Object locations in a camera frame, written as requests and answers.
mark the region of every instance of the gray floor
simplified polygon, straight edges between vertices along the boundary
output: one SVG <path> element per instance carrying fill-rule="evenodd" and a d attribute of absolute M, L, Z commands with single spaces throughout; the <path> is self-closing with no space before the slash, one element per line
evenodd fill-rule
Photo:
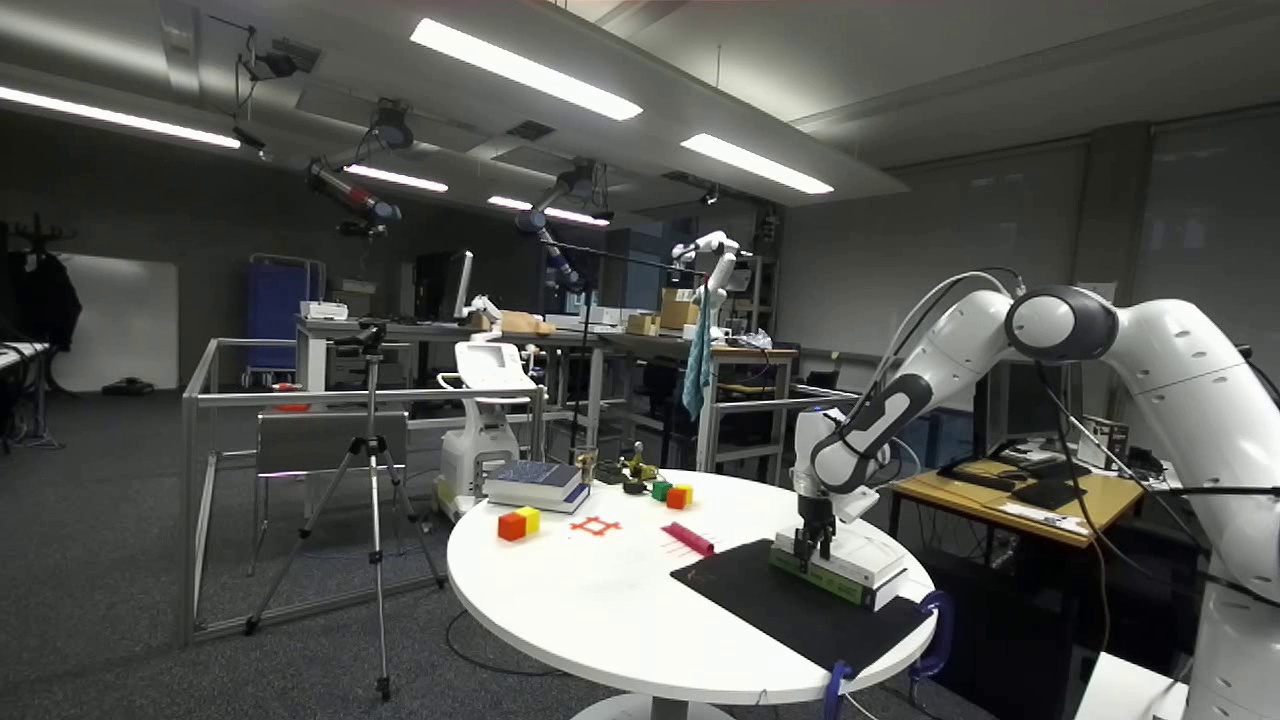
<path fill-rule="evenodd" d="M 179 399 L 60 396 L 60 445 L 0 455 L 0 717 L 515 717 L 560 720 L 607 686 L 550 673 L 483 636 L 448 590 L 387 600 L 396 695 L 376 701 L 374 604 L 179 647 Z M 243 610 L 288 532 L 250 570 L 250 484 L 221 497 L 209 610 Z M 430 581 L 411 537 L 387 518 L 387 575 Z M 430 537 L 446 562 L 441 524 Z M 331 510 L 284 595 L 367 588 L 367 518 Z M 881 720 L 981 720 L 920 684 L 864 691 Z M 727 707 L 733 717 L 822 717 L 822 707 Z"/>

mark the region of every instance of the whiteboard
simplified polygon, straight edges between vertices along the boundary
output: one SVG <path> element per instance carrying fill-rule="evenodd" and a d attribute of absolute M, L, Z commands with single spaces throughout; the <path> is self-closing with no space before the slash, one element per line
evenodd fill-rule
<path fill-rule="evenodd" d="M 72 352 L 54 374 L 67 390 L 100 390 L 126 374 L 175 388 L 175 262 L 55 253 L 79 291 Z"/>

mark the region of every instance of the small block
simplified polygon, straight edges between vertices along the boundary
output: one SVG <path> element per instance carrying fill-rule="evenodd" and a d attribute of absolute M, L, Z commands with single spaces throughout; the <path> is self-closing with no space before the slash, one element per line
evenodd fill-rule
<path fill-rule="evenodd" d="M 690 484 L 675 484 L 671 493 L 670 493 L 670 508 L 690 508 L 693 503 L 693 488 Z"/>
<path fill-rule="evenodd" d="M 521 514 L 524 514 L 524 537 L 537 537 L 544 529 L 544 510 L 541 508 L 524 503 Z"/>
<path fill-rule="evenodd" d="M 502 540 L 521 540 L 527 532 L 527 518 L 521 514 L 521 510 L 504 510 L 502 518 L 498 518 L 498 537 Z"/>

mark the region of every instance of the light fixture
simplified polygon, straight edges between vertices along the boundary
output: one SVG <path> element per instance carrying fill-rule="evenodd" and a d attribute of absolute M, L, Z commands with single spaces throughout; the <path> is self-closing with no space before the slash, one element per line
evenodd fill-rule
<path fill-rule="evenodd" d="M 421 190 L 448 190 L 448 183 L 441 183 L 441 178 L 406 175 L 406 171 L 383 171 L 383 168 L 374 168 L 374 165 L 348 165 L 344 171 L 348 171 L 348 175 L 383 178 L 383 183 L 421 186 Z"/>
<path fill-rule="evenodd" d="M 514 211 L 527 211 L 527 198 L 515 195 L 488 195 L 493 209 L 514 209 Z M 607 229 L 607 218 L 589 217 L 589 211 L 568 211 L 568 209 L 550 209 L 550 217 L 565 218 L 565 222 L 591 222 L 591 229 Z"/>
<path fill-rule="evenodd" d="M 509 47 L 498 47 L 498 45 L 488 45 L 482 34 L 457 31 L 448 23 L 436 23 L 430 15 L 411 29 L 409 40 L 416 40 L 416 45 L 425 45 L 432 51 L 446 51 L 454 61 L 475 65 L 475 69 L 483 69 L 493 74 L 504 74 L 504 80 L 527 84 L 537 93 L 560 94 L 560 101 L 579 102 L 589 113 L 600 113 L 607 119 L 639 117 L 639 102 L 633 102 L 625 94 L 612 94 L 612 93 L 605 93 L 595 84 L 565 74 L 565 70 L 555 70 L 550 65 L 537 65 L 527 55 L 515 55 Z"/>
<path fill-rule="evenodd" d="M 832 190 L 832 183 L 823 183 L 817 175 L 806 175 L 806 171 L 795 171 L 795 168 L 788 168 L 780 158 L 757 156 L 757 152 L 749 152 L 740 144 L 724 144 L 720 134 L 707 134 L 707 132 L 690 134 L 684 147 L 693 147 L 700 156 L 714 156 L 720 165 L 746 168 L 753 175 L 788 183 L 788 186 L 795 186 L 806 195 L 828 195 Z"/>
<path fill-rule="evenodd" d="M 60 101 L 60 94 L 21 93 L 21 88 L 3 88 L 3 84 L 0 84 L 0 101 L 23 102 L 23 107 L 60 113 L 60 117 L 79 117 L 79 119 L 97 119 L 97 125 L 142 126 L 142 132 L 153 132 L 153 134 L 175 134 L 175 139 L 192 139 L 192 144 L 242 147 L 238 134 L 185 126 L 185 125 L 163 125 L 163 119 L 153 119 L 153 117 L 113 113 L 113 107 L 97 107 L 97 102 Z"/>

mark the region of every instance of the stand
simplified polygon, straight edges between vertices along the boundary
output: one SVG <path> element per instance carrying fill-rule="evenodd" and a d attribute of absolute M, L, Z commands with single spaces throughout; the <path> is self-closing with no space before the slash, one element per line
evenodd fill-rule
<path fill-rule="evenodd" d="M 292 559 L 301 555 L 301 548 L 312 540 L 331 493 L 339 488 L 339 480 L 348 474 L 348 468 L 357 461 L 367 461 L 367 524 L 374 524 L 374 543 L 367 543 L 367 562 L 374 562 L 374 595 L 376 595 L 376 647 L 380 647 L 380 676 L 376 676 L 376 691 L 380 701 L 394 701 L 394 655 L 387 655 L 387 600 L 383 600 L 383 518 L 380 518 L 380 472 L 394 474 L 394 493 L 406 508 L 406 518 L 416 524 L 416 510 L 401 488 L 401 474 L 396 468 L 387 463 L 387 440 L 376 436 L 376 381 L 380 381 L 380 340 L 383 340 L 383 328 L 367 328 L 360 333 L 360 340 L 354 340 L 360 352 L 366 352 L 366 366 L 367 366 L 367 424 L 366 424 L 366 436 L 357 436 L 338 468 L 338 474 L 328 480 L 315 510 L 306 514 L 306 529 L 297 532 L 297 543 L 292 553 L 284 555 L 284 562 L 276 567 L 272 575 L 272 588 L 265 590 L 265 600 L 258 604 L 258 610 L 243 621 L 243 636 L 254 636 L 282 588 L 282 581 L 288 575 Z M 432 581 L 436 588 L 446 588 L 446 575 L 425 543 L 425 555 L 430 555 L 430 567 L 432 567 Z"/>

